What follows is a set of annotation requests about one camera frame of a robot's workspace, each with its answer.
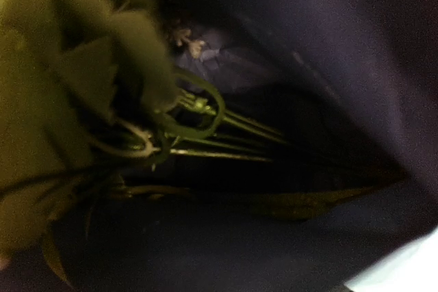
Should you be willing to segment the white rose stem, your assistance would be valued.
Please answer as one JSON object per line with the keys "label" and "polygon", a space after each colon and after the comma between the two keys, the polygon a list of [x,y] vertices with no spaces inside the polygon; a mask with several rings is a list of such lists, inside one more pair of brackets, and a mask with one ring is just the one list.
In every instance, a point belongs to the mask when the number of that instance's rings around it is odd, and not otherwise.
{"label": "white rose stem", "polygon": [[177,102],[156,0],[1,0],[1,267],[125,163]]}

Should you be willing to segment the blue wrapping paper sheet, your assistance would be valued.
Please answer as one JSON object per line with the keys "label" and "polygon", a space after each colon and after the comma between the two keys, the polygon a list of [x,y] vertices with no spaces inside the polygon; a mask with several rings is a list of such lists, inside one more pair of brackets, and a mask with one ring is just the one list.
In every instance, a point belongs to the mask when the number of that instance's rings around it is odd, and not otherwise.
{"label": "blue wrapping paper sheet", "polygon": [[166,0],[177,63],[282,130],[271,163],[174,157],[192,197],[100,200],[55,227],[79,291],[436,291],[437,0]]}

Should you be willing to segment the white flower stem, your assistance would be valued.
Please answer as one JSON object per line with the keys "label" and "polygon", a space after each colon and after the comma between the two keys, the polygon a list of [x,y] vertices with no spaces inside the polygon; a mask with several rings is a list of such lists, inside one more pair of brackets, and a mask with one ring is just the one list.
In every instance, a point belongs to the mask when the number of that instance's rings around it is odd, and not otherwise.
{"label": "white flower stem", "polygon": [[174,77],[205,94],[178,88],[176,108],[193,119],[192,124],[177,120],[170,111],[153,114],[152,119],[171,139],[171,155],[270,163],[276,151],[292,147],[280,131],[229,110],[211,83],[179,67]]}

